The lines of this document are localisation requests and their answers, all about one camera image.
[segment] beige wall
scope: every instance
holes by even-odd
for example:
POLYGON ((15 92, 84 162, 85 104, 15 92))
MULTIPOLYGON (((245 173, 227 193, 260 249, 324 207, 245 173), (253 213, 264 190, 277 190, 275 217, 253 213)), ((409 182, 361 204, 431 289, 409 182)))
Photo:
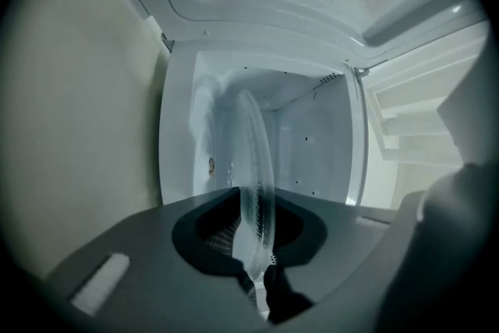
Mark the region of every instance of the beige wall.
POLYGON ((364 207, 390 208, 397 182, 398 162, 383 159, 368 122, 369 153, 367 155, 366 185, 361 205, 364 207))
POLYGON ((168 51, 127 0, 17 0, 0 52, 5 237, 39 277, 158 205, 168 51))
POLYGON ((391 207, 398 210, 400 203, 407 194, 427 190, 438 179, 453 174, 458 170, 459 168, 437 167, 434 165, 399 164, 391 207))

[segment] door hinge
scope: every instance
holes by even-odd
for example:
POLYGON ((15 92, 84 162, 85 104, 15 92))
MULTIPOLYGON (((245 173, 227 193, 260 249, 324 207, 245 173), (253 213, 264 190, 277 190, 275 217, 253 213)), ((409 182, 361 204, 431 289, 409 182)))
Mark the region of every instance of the door hinge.
POLYGON ((175 41, 170 41, 165 34, 161 32, 161 40, 165 44, 166 48, 172 53, 173 45, 175 44, 175 41))
POLYGON ((368 76, 370 69, 356 69, 357 79, 361 80, 364 76, 368 76))

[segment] dark gray surface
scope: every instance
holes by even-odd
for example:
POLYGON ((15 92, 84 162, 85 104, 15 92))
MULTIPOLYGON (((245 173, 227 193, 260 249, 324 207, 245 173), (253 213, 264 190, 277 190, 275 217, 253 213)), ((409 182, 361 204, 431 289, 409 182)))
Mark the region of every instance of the dark gray surface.
POLYGON ((117 331, 254 331, 267 323, 235 278, 203 275, 176 252, 171 234, 180 215, 227 190, 140 212, 64 260, 47 283, 67 298, 110 253, 130 267, 97 319, 117 331))
MULTIPOLYGON (((118 331, 255 331, 268 325, 246 298, 235 278, 203 275, 176 252, 172 228, 181 215, 227 190, 135 214, 76 251, 48 277, 47 283, 68 298, 110 253, 131 260, 129 270, 111 294, 97 320, 118 331)), ((316 213, 328 238, 312 261, 286 270, 293 290, 314 301, 338 287, 367 258, 386 232, 357 222, 360 215, 390 221, 393 211, 277 194, 316 213)))
POLYGON ((286 268, 293 290, 314 302, 336 289, 378 244, 386 232, 383 224, 363 224, 359 216, 391 222, 393 210, 351 207, 314 197, 276 189, 276 194, 319 216, 327 226, 327 238, 316 256, 307 264, 286 268))
MULTIPOLYGON (((390 228, 364 262, 315 306, 278 325, 276 331, 374 331, 384 296, 396 276, 416 228, 423 193, 402 201, 390 228)), ((368 211, 371 216, 376 211, 368 211)), ((317 277, 325 281, 326 276, 317 277)))
POLYGON ((465 163, 499 162, 499 52, 491 34, 475 65, 438 108, 465 163))
MULTIPOLYGON (((498 165, 485 168, 465 165, 428 189, 418 210, 419 223, 408 252, 385 297, 379 322, 381 331, 412 328, 412 322, 429 306, 439 316, 442 308, 447 308, 447 317, 444 314, 441 318, 445 321, 455 317, 452 313, 455 306, 450 302, 464 302, 464 310, 468 311, 470 302, 476 301, 465 289, 470 285, 469 275, 463 277, 478 261, 478 254, 490 239, 497 221, 498 176, 498 165), (445 296, 447 299, 439 304, 438 300, 445 296)), ((489 245, 496 253, 496 243, 489 245)), ((490 286, 482 290, 492 287, 493 280, 489 275, 490 286)))

